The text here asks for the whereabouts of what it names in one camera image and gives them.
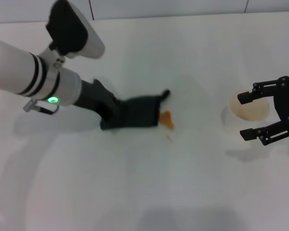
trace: black stripe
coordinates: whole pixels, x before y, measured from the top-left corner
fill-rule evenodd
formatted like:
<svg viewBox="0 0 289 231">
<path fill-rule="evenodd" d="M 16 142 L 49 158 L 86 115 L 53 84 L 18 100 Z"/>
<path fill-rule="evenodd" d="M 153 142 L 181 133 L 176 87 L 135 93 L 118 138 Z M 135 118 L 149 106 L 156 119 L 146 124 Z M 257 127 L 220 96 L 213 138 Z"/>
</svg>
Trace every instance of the black stripe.
<svg viewBox="0 0 289 231">
<path fill-rule="evenodd" d="M 92 19 L 94 20 L 93 11 L 92 11 L 92 6 L 91 6 L 91 0 L 89 0 L 89 5 L 90 5 L 90 10 L 91 10 Z"/>
<path fill-rule="evenodd" d="M 43 87 L 45 80 L 46 80 L 46 76 L 47 76 L 46 64 L 45 64 L 43 59 L 39 58 L 39 60 L 42 63 L 42 78 L 41 78 L 37 88 L 32 93 L 26 95 L 27 97 L 31 97 L 31 96 L 35 95 L 36 93 L 38 93 L 39 90 Z"/>
<path fill-rule="evenodd" d="M 55 92 L 57 91 L 59 83 L 60 83 L 60 73 L 58 73 L 58 75 L 57 75 L 57 79 L 56 79 L 56 82 L 54 83 L 54 87 L 53 87 L 52 91 L 45 98 L 41 99 L 41 101 L 47 100 L 50 97 L 52 97 L 55 94 Z"/>
<path fill-rule="evenodd" d="M 17 93 L 17 95 L 23 95 L 25 93 L 27 93 L 28 91 L 31 90 L 31 88 L 34 86 L 35 82 L 37 81 L 38 79 L 38 74 L 39 74 L 39 62 L 38 62 L 38 59 L 35 55 L 31 54 L 33 59 L 34 59 L 34 64 L 35 64 L 35 71 L 34 71 L 34 75 L 33 75 L 33 78 L 30 82 L 30 84 L 28 85 L 28 87 L 26 87 L 26 89 L 24 89 L 22 92 L 20 93 Z"/>
</svg>

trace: black robotic gripper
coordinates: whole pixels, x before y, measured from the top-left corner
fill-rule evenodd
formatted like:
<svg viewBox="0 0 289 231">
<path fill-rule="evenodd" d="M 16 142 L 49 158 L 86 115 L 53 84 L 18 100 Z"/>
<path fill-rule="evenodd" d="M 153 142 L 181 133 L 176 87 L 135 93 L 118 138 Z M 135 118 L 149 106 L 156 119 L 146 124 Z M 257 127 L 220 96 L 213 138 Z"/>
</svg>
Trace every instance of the black robotic gripper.
<svg viewBox="0 0 289 231">
<path fill-rule="evenodd" d="M 268 145 L 289 137 L 289 76 L 281 77 L 278 80 L 254 83 L 251 92 L 238 94 L 237 98 L 241 104 L 246 104 L 269 96 L 273 96 L 275 110 L 280 121 L 266 127 L 240 131 L 244 140 L 250 141 L 259 137 L 263 145 Z"/>
</svg>

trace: black cloth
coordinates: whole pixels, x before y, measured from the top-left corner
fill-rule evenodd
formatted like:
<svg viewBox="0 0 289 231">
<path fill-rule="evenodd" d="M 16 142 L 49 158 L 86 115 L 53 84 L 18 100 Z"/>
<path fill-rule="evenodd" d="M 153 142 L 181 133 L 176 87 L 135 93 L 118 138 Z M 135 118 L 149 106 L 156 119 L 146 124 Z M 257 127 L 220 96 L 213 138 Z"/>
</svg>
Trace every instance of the black cloth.
<svg viewBox="0 0 289 231">
<path fill-rule="evenodd" d="M 119 101 L 114 115 L 107 121 L 101 121 L 101 129 L 155 127 L 158 125 L 160 103 L 169 96 L 170 91 L 165 90 L 161 95 Z"/>
</svg>

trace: robotic arm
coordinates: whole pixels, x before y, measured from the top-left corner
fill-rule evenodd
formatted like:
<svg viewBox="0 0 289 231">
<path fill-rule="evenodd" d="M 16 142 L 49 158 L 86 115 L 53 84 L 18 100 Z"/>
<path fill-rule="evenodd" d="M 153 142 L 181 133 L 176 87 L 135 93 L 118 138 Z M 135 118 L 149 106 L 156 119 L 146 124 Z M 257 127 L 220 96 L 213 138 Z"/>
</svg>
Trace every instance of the robotic arm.
<svg viewBox="0 0 289 231">
<path fill-rule="evenodd" d="M 31 98 L 24 106 L 52 115 L 59 106 L 75 105 L 98 113 L 101 128 L 157 126 L 160 102 L 170 92 L 120 101 L 98 80 L 88 83 L 63 68 L 65 56 L 98 59 L 105 46 L 89 22 L 72 3 L 58 0 L 52 7 L 46 28 L 52 43 L 34 55 L 0 41 L 0 89 Z M 55 111 L 37 105 L 45 101 L 57 105 Z"/>
<path fill-rule="evenodd" d="M 259 82 L 253 84 L 252 92 L 244 92 L 237 96 L 241 104 L 253 100 L 273 96 L 275 110 L 280 121 L 267 127 L 246 129 L 240 131 L 244 140 L 250 141 L 259 137 L 263 145 L 276 142 L 289 137 L 289 77 L 284 76 L 278 80 Z"/>
</svg>

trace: white wall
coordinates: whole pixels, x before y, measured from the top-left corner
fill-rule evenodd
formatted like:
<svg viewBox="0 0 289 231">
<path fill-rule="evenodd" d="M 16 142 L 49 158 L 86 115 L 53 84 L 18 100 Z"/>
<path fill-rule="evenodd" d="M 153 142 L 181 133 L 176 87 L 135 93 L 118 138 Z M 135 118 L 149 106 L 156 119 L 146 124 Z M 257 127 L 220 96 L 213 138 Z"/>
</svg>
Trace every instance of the white wall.
<svg viewBox="0 0 289 231">
<path fill-rule="evenodd" d="M 247 0 L 70 0 L 89 19 L 243 13 Z M 0 0 L 0 23 L 46 21 L 55 0 Z M 289 0 L 249 0 L 246 12 L 289 11 Z"/>
<path fill-rule="evenodd" d="M 91 0 L 94 19 L 243 13 L 246 0 Z"/>
<path fill-rule="evenodd" d="M 0 0 L 0 23 L 46 21 L 55 0 Z M 89 0 L 70 0 L 92 19 Z"/>
<path fill-rule="evenodd" d="M 289 11 L 289 0 L 250 0 L 247 13 Z"/>
</svg>

